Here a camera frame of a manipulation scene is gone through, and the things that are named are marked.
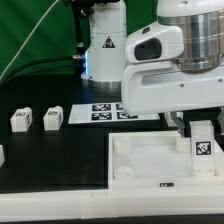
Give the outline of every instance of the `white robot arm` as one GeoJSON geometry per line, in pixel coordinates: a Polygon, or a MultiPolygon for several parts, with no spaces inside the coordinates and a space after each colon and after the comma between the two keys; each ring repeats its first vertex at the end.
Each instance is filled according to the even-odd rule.
{"type": "Polygon", "coordinates": [[[159,0],[158,21],[126,41],[129,114],[224,105],[223,9],[223,0],[159,0]]]}

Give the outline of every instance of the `white cube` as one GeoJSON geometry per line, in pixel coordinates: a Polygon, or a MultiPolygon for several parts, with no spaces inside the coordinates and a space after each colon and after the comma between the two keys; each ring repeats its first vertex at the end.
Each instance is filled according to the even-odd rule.
{"type": "Polygon", "coordinates": [[[0,145],[0,167],[3,165],[4,162],[5,162],[4,151],[2,145],[0,145]]]}
{"type": "Polygon", "coordinates": [[[44,116],[44,129],[45,131],[58,131],[64,120],[63,108],[57,106],[49,108],[44,116]]]}
{"type": "Polygon", "coordinates": [[[31,108],[18,109],[10,121],[13,132],[27,132],[33,121],[31,108]]]}

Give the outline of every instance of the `black tabletop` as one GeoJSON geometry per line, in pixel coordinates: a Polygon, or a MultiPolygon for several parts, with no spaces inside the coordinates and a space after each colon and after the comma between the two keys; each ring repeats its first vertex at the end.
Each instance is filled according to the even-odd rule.
{"type": "MultiPolygon", "coordinates": [[[[162,114],[158,121],[68,124],[73,104],[106,102],[121,102],[120,90],[84,87],[78,75],[26,76],[2,86],[0,145],[4,145],[6,162],[0,169],[0,193],[106,189],[109,133],[171,130],[162,114]],[[43,116],[49,107],[58,105],[64,109],[63,125],[60,131],[45,132],[43,116]],[[27,106],[32,108],[32,126],[27,133],[12,133],[11,116],[16,109],[27,106]]],[[[185,117],[188,120],[215,120],[219,111],[188,112],[185,117]]],[[[92,220],[85,223],[198,223],[200,220],[210,223],[214,218],[215,223],[224,221],[220,215],[92,220]]]]}

